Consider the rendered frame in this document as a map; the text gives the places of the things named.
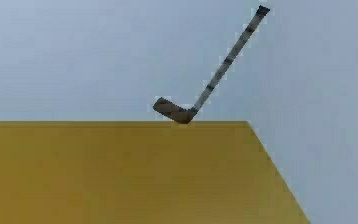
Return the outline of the grey striped hockey stick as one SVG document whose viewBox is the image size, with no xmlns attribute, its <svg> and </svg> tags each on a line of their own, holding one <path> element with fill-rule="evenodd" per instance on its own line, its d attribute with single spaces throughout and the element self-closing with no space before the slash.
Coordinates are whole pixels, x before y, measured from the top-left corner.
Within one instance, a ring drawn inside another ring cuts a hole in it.
<svg viewBox="0 0 358 224">
<path fill-rule="evenodd" d="M 238 40 L 231 48 L 227 56 L 224 58 L 219 68 L 215 71 L 208 84 L 204 87 L 204 90 L 192 107 L 183 108 L 173 103 L 172 101 L 165 99 L 164 97 L 160 97 L 153 104 L 153 110 L 179 124 L 190 123 L 203 107 L 211 93 L 215 90 L 216 86 L 226 74 L 230 66 L 233 64 L 243 47 L 249 41 L 250 37 L 256 31 L 261 21 L 268 15 L 270 11 L 271 9 L 266 6 L 258 6 L 251 21 L 241 33 Z"/>
</svg>

